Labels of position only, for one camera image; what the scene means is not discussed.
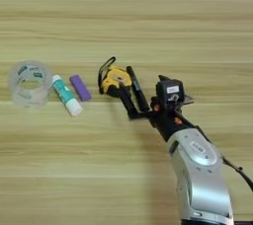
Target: wooden table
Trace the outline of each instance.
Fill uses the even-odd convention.
[[[184,81],[184,109],[253,178],[253,0],[0,0],[0,224],[179,224],[176,177],[160,135],[102,97],[111,55],[131,64],[148,99],[157,75]],[[17,109],[7,75],[18,61],[80,74],[93,100],[72,118],[57,95]],[[253,195],[224,168],[235,219]]]

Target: glue stick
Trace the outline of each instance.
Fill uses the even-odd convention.
[[[69,90],[60,76],[54,75],[52,77],[52,86],[72,116],[77,116],[82,113],[83,109],[81,105],[74,98],[73,93]]]

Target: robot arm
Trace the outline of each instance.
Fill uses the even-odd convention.
[[[110,58],[100,69],[100,93],[120,98],[130,119],[149,119],[165,140],[178,179],[182,225],[233,225],[231,201],[221,176],[223,163],[235,169],[252,191],[253,183],[242,168],[233,166],[218,152],[199,127],[181,115],[181,107],[193,102],[185,95],[183,83],[159,76],[150,109],[132,68],[123,71],[111,67],[115,60]],[[107,74],[102,78],[105,69]],[[134,91],[140,112],[130,97],[130,88]]]
[[[167,142],[178,178],[181,220],[233,224],[229,193],[221,176],[222,157],[195,128],[177,131]]]

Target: clear tape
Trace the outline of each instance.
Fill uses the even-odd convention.
[[[26,81],[38,82],[35,89],[22,87]],[[36,61],[25,61],[17,64],[9,73],[9,89],[12,101],[18,107],[37,108],[47,103],[52,85],[52,75],[49,69]]]

